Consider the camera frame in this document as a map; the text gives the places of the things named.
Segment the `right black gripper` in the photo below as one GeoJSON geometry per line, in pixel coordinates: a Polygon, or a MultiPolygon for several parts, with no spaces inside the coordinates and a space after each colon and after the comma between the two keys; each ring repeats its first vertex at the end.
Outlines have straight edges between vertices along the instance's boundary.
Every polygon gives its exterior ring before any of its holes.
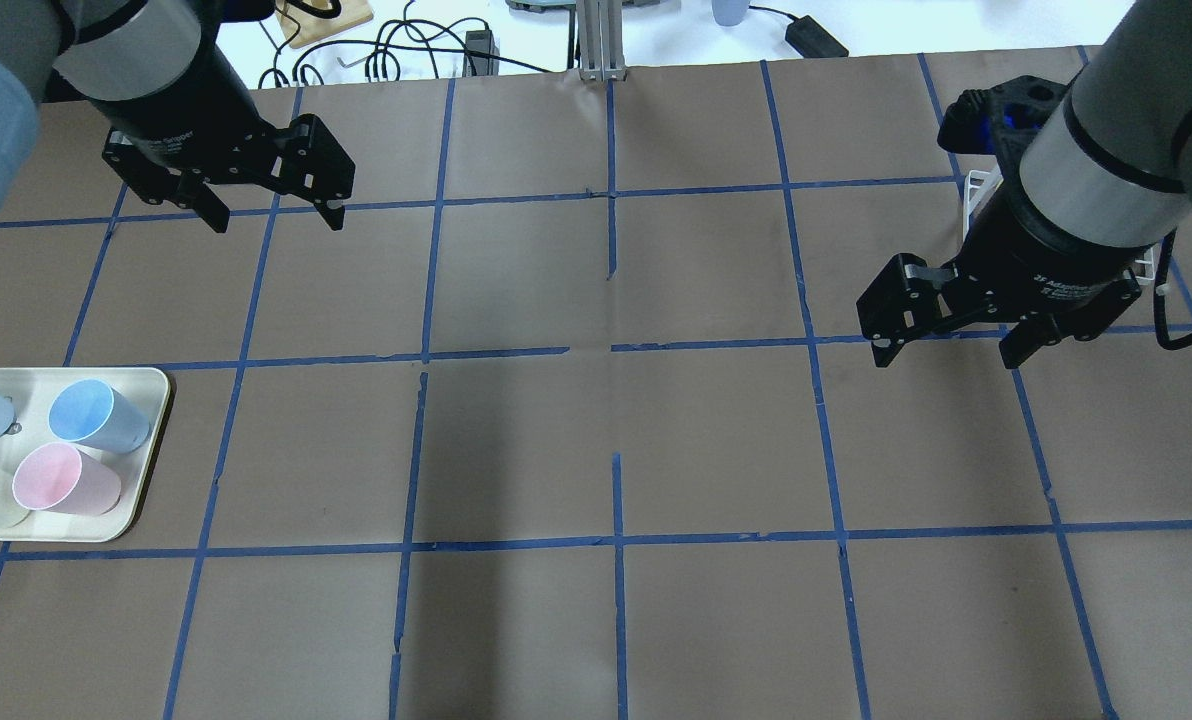
{"type": "Polygon", "coordinates": [[[1146,246],[1099,246],[1063,231],[1020,186],[1002,184],[948,263],[929,266],[909,252],[884,263],[856,302],[859,333],[875,366],[887,368],[931,333],[1016,322],[998,350],[1004,368],[1020,370],[1041,348],[1095,340],[1120,319],[1140,299],[1131,265],[1144,254],[1146,246]]]}

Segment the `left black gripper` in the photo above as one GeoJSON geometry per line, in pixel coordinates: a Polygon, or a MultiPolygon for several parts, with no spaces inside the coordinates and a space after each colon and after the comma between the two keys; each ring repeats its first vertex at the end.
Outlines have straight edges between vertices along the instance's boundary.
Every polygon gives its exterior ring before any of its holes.
{"type": "Polygon", "coordinates": [[[356,172],[344,145],[317,114],[286,128],[263,119],[216,46],[162,91],[93,105],[111,124],[104,161],[145,204],[184,206],[222,234],[230,210],[213,188],[253,184],[312,201],[331,231],[344,226],[356,172]]]}

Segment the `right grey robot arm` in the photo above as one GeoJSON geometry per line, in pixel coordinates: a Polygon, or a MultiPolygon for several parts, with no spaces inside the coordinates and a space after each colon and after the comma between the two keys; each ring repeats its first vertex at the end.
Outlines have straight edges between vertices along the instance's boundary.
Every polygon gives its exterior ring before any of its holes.
{"type": "Polygon", "coordinates": [[[1192,1],[1137,1],[1067,85],[1022,76],[963,91],[936,141],[993,156],[1000,184],[948,263],[899,252],[862,292],[874,364],[977,323],[1008,324],[1008,370],[1098,339],[1140,299],[1134,263],[1154,247],[1165,286],[1192,213],[1192,1]]]}

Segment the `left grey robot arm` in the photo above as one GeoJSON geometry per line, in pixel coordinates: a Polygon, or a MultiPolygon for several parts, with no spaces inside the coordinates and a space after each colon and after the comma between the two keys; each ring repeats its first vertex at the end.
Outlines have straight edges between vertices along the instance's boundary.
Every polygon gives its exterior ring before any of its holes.
{"type": "Polygon", "coordinates": [[[309,201],[340,231],[354,161],[316,114],[288,128],[263,119],[217,45],[222,24],[275,12],[273,1],[0,1],[0,210],[61,77],[107,119],[104,163],[145,204],[225,232],[215,191],[249,184],[309,201]]]}

